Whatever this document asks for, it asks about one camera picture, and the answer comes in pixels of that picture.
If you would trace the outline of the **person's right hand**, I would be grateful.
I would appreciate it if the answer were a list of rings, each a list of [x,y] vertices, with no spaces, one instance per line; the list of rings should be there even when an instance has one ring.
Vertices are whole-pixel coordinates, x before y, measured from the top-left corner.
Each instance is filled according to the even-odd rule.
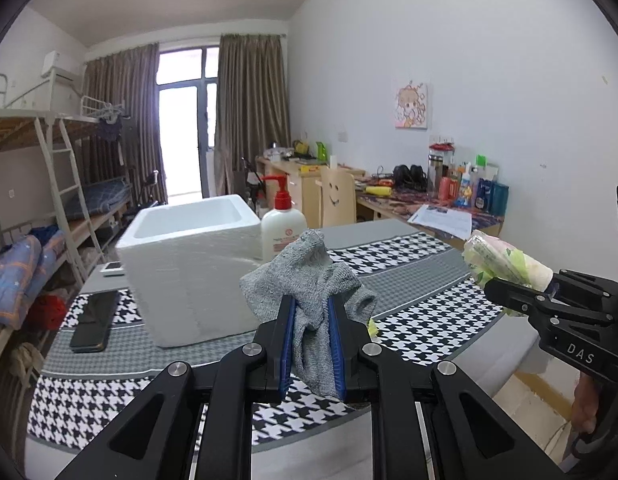
[[[571,425],[574,430],[593,434],[598,410],[598,388],[595,380],[587,374],[580,374],[574,388],[574,402],[571,405]]]

